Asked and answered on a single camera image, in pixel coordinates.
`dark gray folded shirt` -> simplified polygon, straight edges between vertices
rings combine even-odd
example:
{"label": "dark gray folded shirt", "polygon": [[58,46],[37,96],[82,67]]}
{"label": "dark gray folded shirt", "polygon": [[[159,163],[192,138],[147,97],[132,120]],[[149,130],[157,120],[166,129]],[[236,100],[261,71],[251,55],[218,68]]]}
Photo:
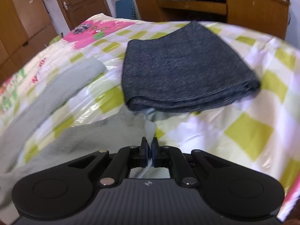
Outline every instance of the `dark gray folded shirt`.
{"label": "dark gray folded shirt", "polygon": [[122,87],[132,111],[192,112],[254,95],[260,82],[224,41],[190,22],[159,39],[129,41]]}

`bed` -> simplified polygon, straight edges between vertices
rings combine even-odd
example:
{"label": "bed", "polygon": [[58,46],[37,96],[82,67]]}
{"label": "bed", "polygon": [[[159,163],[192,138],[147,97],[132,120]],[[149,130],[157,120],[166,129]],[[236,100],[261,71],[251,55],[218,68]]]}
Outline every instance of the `bed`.
{"label": "bed", "polygon": [[[71,126],[102,120],[124,105],[122,63],[131,39],[155,39],[188,22],[145,22],[98,14],[50,45],[0,88],[0,133],[72,63],[95,57],[107,71],[56,109],[19,150],[14,168],[25,165]],[[260,93],[229,106],[185,114],[153,112],[160,145],[183,152],[202,149],[266,173],[291,189],[300,170],[300,51],[268,34],[219,22],[201,22],[256,71]]]}

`pink pattern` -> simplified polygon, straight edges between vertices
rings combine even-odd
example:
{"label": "pink pattern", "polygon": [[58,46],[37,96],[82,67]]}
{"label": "pink pattern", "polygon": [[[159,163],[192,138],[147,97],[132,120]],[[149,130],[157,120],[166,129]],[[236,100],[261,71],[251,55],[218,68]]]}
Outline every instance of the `pink pattern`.
{"label": "pink pattern", "polygon": [[31,80],[32,83],[38,82],[38,75],[40,74],[41,67],[44,65],[46,60],[47,60],[47,58],[43,58],[42,60],[40,60],[39,69],[38,69],[37,73],[34,75],[34,77],[32,78],[32,80]]}
{"label": "pink pattern", "polygon": [[4,81],[4,83],[2,84],[2,86],[0,86],[0,95],[4,94],[4,92],[6,90],[6,87],[10,84],[12,78],[13,77],[10,76],[7,80]]}
{"label": "pink pattern", "polygon": [[83,47],[86,47],[87,45],[101,39],[104,36],[107,36],[127,26],[134,25],[135,23],[101,20],[94,22],[92,20],[89,20],[83,22],[82,24],[89,24],[90,27],[80,34],[74,34],[74,31],[71,31],[64,37],[64,40],[68,42],[76,42],[74,45],[75,49],[81,49]]}

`light gray towel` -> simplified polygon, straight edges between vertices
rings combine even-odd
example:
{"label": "light gray towel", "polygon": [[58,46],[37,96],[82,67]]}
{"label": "light gray towel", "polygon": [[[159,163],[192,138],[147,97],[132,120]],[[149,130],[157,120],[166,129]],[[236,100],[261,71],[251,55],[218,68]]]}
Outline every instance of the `light gray towel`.
{"label": "light gray towel", "polygon": [[59,74],[46,86],[0,137],[0,174],[11,170],[26,140],[50,115],[105,69],[102,62],[89,58]]}
{"label": "light gray towel", "polygon": [[142,137],[152,142],[156,124],[126,106],[119,113],[92,124],[70,127],[25,166],[0,175],[0,208],[11,201],[11,190],[22,177],[85,156],[99,149],[117,153],[125,146],[139,146]]}

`metal screw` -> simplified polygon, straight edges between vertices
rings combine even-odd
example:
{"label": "metal screw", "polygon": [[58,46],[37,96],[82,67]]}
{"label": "metal screw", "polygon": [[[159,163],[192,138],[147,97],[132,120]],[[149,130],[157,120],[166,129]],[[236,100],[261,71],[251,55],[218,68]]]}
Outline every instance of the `metal screw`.
{"label": "metal screw", "polygon": [[100,184],[102,185],[112,185],[114,184],[115,180],[113,178],[102,178],[100,180]]}
{"label": "metal screw", "polygon": [[182,179],[182,182],[185,185],[194,185],[195,183],[197,183],[197,179],[193,178],[193,177],[186,177]]}

